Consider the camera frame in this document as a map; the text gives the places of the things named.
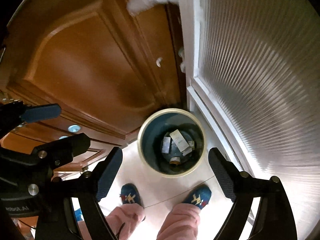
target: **leg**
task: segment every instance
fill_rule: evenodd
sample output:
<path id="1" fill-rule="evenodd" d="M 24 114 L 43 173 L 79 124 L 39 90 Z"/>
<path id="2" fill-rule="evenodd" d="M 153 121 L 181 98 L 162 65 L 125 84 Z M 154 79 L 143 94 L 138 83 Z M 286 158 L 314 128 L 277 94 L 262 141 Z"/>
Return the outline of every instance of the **leg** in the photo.
<path id="1" fill-rule="evenodd" d="M 208 204 L 211 190 L 206 185 L 193 190 L 167 215 L 157 240 L 196 240 L 200 211 Z"/>
<path id="2" fill-rule="evenodd" d="M 116 207 L 106 221 L 115 235 L 119 233 L 119 240 L 127 240 L 137 225 L 144 219 L 145 213 L 137 188 L 133 184 L 126 184 L 121 189 L 122 206 Z M 84 221 L 78 222 L 82 238 L 92 240 Z"/>

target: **shoe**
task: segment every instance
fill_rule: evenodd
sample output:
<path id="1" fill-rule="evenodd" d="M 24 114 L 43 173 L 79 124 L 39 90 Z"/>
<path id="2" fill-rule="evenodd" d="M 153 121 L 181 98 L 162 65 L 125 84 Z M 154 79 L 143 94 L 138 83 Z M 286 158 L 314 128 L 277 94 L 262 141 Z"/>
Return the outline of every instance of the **shoe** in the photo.
<path id="1" fill-rule="evenodd" d="M 195 188 L 183 201 L 183 203 L 192 204 L 203 209 L 211 198 L 211 190 L 207 185 L 201 185 Z"/>
<path id="2" fill-rule="evenodd" d="M 143 207 L 139 192 L 134 184 L 128 183 L 123 185 L 120 197 L 122 204 L 137 203 Z"/>

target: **beige rim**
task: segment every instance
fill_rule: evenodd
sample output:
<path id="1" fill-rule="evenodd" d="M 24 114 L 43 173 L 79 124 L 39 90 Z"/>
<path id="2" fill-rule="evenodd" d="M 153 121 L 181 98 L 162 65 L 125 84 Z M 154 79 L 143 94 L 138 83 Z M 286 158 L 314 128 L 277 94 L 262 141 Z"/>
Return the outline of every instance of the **beige rim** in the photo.
<path id="1" fill-rule="evenodd" d="M 204 144 L 203 144 L 203 151 L 201 152 L 201 156 L 200 159 L 198 160 L 198 162 L 189 170 L 185 171 L 184 173 L 180 173 L 180 174 L 176 174 L 176 175 L 168 175 L 168 174 L 164 174 L 162 172 L 156 171 L 155 169 L 153 169 L 145 160 L 143 153 L 142 153 L 142 136 L 144 134 L 144 131 L 146 130 L 146 127 L 154 120 L 156 119 L 158 116 L 161 116 L 163 114 L 167 114 L 167 113 L 178 113 L 178 114 L 184 114 L 186 116 L 188 116 L 189 118 L 191 118 L 200 128 L 201 132 L 202 132 L 202 136 L 204 138 Z M 191 172 L 193 172 L 201 163 L 201 161 L 203 160 L 205 154 L 204 151 L 207 149 L 207 140 L 206 140 L 206 136 L 204 133 L 204 129 L 201 125 L 201 123 L 199 122 L 199 120 L 191 113 L 184 111 L 182 109 L 177 109 L 177 108 L 168 108 L 168 109 L 164 109 L 161 111 L 158 111 L 156 113 L 154 113 L 153 115 L 151 115 L 141 126 L 139 134 L 138 134 L 138 152 L 139 152 L 139 156 L 140 159 L 142 160 L 142 162 L 147 165 L 151 170 L 161 174 L 162 177 L 165 178 L 178 178 L 178 177 L 183 177 Z"/>

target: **brown cabinet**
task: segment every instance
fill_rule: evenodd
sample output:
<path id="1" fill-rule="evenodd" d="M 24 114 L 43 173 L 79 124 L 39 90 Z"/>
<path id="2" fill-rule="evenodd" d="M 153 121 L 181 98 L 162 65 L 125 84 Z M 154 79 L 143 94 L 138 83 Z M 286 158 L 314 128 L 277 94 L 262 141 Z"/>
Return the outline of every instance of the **brown cabinet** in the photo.
<path id="1" fill-rule="evenodd" d="M 20 128 L 16 139 L 45 143 L 71 135 L 68 127 L 78 124 L 78 133 L 92 139 L 83 157 L 93 158 L 136 138 L 153 112 L 181 105 L 165 7 L 132 17 L 126 3 L 25 0 L 20 5 L 4 40 L 0 89 L 33 105 L 58 103 L 62 114 Z M 79 158 L 76 163 L 85 161 Z"/>

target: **white hook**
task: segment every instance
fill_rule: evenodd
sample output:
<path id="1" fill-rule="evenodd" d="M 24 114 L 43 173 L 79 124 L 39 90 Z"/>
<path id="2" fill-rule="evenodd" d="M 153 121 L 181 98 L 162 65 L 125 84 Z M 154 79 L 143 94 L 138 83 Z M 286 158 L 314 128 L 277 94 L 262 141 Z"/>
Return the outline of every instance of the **white hook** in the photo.
<path id="1" fill-rule="evenodd" d="M 162 61 L 162 57 L 159 57 L 156 61 L 158 67 L 161 67 L 160 62 Z"/>

